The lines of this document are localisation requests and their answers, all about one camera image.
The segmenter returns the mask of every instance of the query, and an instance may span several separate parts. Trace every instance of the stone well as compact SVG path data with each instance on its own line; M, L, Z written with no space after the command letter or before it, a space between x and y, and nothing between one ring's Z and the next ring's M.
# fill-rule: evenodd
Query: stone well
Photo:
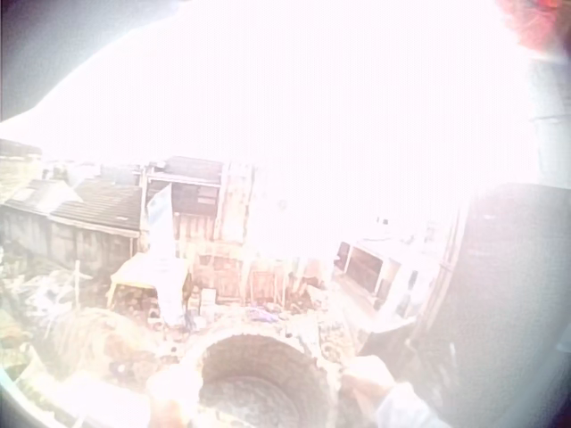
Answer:
M183 363L202 376L201 413L218 418L210 426L335 426L335 370L307 355L297 339L241 329L199 342Z

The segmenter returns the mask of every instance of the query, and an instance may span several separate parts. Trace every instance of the sleeve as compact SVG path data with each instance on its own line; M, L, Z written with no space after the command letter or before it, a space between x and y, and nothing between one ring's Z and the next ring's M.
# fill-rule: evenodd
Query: sleeve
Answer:
M450 428L408 383L395 386L376 413L379 428Z

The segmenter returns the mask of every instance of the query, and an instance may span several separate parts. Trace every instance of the overexposed sky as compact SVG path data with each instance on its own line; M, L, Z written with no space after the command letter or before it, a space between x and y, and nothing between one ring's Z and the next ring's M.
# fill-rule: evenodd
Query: overexposed sky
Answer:
M256 160L316 223L437 217L474 187L535 180L522 59L490 3L193 0L0 136L93 161Z

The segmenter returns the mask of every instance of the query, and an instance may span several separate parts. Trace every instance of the well opening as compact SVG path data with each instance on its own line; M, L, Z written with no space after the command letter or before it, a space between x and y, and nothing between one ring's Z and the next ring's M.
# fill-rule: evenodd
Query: well opening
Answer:
M240 334L211 345L202 361L201 404L243 426L326 427L327 374L282 341Z

